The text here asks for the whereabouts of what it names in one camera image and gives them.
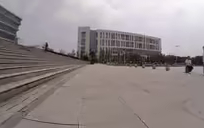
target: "plaza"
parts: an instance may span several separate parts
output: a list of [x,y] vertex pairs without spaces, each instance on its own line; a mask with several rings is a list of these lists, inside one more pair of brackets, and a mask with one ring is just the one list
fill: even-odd
[[195,67],[88,65],[15,128],[204,128],[204,76]]

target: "cloudy sky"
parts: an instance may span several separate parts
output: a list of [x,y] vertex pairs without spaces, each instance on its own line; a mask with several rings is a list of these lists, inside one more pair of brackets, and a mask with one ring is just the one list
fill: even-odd
[[23,19],[18,36],[27,45],[48,41],[56,50],[71,51],[77,46],[78,26],[157,36],[165,54],[199,55],[204,45],[204,0],[0,0],[0,4]]

